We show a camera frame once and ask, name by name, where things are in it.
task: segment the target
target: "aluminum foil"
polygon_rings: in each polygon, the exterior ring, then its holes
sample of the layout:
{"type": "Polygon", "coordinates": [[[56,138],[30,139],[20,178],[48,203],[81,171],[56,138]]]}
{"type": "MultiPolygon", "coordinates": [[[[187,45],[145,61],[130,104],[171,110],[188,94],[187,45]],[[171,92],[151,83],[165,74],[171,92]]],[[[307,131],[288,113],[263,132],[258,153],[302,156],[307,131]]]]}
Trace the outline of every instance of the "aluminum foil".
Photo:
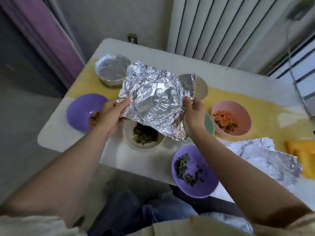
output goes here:
{"type": "Polygon", "coordinates": [[[122,55],[105,55],[95,63],[95,72],[110,87],[123,84],[130,60],[122,55]]]}
{"type": "Polygon", "coordinates": [[[174,140],[184,140],[183,97],[194,99],[195,74],[174,74],[140,61],[131,64],[120,90],[118,103],[126,97],[132,103],[122,117],[153,127],[174,140]]]}
{"type": "Polygon", "coordinates": [[[231,151],[269,175],[286,189],[293,192],[302,172],[297,157],[276,151],[273,140],[258,138],[226,145],[231,151]]]}

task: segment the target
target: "purple bowl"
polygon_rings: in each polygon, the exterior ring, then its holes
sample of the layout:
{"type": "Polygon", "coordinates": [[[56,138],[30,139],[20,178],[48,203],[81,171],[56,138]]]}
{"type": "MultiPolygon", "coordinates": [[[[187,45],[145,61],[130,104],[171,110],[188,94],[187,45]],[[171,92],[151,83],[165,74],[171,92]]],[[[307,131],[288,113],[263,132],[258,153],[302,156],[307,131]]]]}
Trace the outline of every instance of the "purple bowl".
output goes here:
{"type": "Polygon", "coordinates": [[[177,186],[187,195],[193,198],[205,198],[214,192],[214,190],[217,188],[219,184],[219,179],[210,169],[208,164],[206,163],[206,160],[203,158],[202,154],[198,150],[198,148],[195,145],[189,145],[185,146],[181,149],[179,149],[176,154],[173,157],[172,160],[172,174],[173,178],[177,184],[177,186]],[[195,176],[195,172],[198,169],[202,169],[203,172],[199,173],[198,176],[201,177],[204,182],[201,182],[198,180],[194,186],[187,185],[184,180],[177,178],[174,164],[176,160],[181,157],[182,155],[185,155],[188,153],[190,160],[187,163],[188,169],[186,170],[186,174],[189,173],[193,177],[195,176]]]}
{"type": "Polygon", "coordinates": [[[79,131],[89,131],[89,118],[95,111],[101,111],[108,99],[97,93],[88,93],[74,100],[67,109],[68,123],[79,131]]]}

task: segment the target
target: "white table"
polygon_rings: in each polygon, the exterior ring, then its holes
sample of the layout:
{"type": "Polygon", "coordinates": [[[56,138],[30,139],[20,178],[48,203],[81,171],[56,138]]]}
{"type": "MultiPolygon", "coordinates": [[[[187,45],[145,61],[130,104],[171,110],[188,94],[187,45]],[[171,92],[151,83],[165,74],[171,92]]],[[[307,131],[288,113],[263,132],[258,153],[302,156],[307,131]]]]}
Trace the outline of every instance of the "white table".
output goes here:
{"type": "MultiPolygon", "coordinates": [[[[202,77],[208,86],[242,93],[250,97],[271,101],[281,106],[294,106],[303,111],[293,85],[285,86],[265,76],[115,39],[105,39],[99,45],[92,58],[99,59],[106,54],[125,55],[128,56],[132,63],[140,60],[148,65],[166,69],[177,76],[184,73],[195,73],[202,77]]],[[[84,135],[70,127],[66,119],[66,110],[73,100],[73,98],[65,97],[61,101],[38,135],[39,145],[64,152],[84,135]]],[[[183,144],[168,138],[162,146],[152,151],[138,151],[126,143],[122,136],[122,131],[119,129],[117,134],[108,140],[100,163],[175,185],[171,173],[171,161],[174,153],[183,144]]],[[[221,183],[211,196],[233,202],[221,183]]],[[[304,201],[311,201],[309,196],[305,198],[305,194],[298,195],[298,197],[304,197],[302,199],[304,201]]]]}

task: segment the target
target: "person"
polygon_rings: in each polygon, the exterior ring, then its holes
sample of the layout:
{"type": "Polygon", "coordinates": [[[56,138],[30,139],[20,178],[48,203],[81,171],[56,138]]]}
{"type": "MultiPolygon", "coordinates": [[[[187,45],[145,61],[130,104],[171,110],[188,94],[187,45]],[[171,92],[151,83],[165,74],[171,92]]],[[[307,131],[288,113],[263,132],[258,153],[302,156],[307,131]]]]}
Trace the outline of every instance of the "person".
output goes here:
{"type": "MultiPolygon", "coordinates": [[[[120,112],[130,102],[126,98],[119,104],[116,104],[116,99],[105,103],[98,123],[88,134],[6,200],[0,208],[0,236],[80,235],[78,228],[71,226],[106,141],[121,120],[120,112]]],[[[199,99],[192,102],[186,97],[183,103],[189,136],[251,223],[254,233],[314,235],[312,210],[207,132],[204,126],[206,110],[199,99]]],[[[174,196],[166,197],[163,206],[156,199],[140,210],[136,199],[128,193],[114,194],[109,198],[114,201],[128,198],[128,201],[110,203],[108,200],[89,235],[247,235],[209,217],[198,216],[189,205],[174,199],[174,196]],[[124,212],[127,208],[134,210],[124,212]],[[121,212],[118,219],[114,217],[117,212],[121,212]],[[108,230],[108,224],[114,227],[108,230]],[[125,226],[129,229],[119,231],[125,226]]]]}

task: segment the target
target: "cord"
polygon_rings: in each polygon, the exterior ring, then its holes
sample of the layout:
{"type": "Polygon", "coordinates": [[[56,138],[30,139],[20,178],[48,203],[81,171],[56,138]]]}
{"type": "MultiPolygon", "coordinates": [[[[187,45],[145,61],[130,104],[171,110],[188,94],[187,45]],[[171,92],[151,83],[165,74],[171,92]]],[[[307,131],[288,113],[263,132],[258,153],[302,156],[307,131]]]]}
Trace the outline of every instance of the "cord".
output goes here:
{"type": "Polygon", "coordinates": [[[305,112],[308,114],[309,117],[312,117],[311,113],[308,111],[307,107],[305,106],[304,99],[303,99],[303,97],[302,97],[302,95],[301,95],[301,92],[299,91],[299,89],[298,89],[298,87],[297,87],[296,80],[295,80],[295,78],[294,78],[294,76],[293,76],[293,72],[292,72],[291,50],[290,50],[290,45],[289,45],[289,33],[290,33],[290,27],[291,27],[293,21],[292,21],[291,19],[289,19],[289,22],[290,22],[290,23],[289,23],[289,25],[288,25],[288,27],[287,27],[286,40],[285,40],[286,46],[287,46],[287,49],[288,49],[288,55],[289,55],[289,57],[288,57],[289,72],[290,72],[290,75],[291,75],[292,80],[293,80],[294,88],[295,88],[295,90],[297,91],[297,93],[298,93],[298,95],[299,95],[299,97],[300,97],[300,100],[302,101],[303,108],[304,108],[305,112]]]}

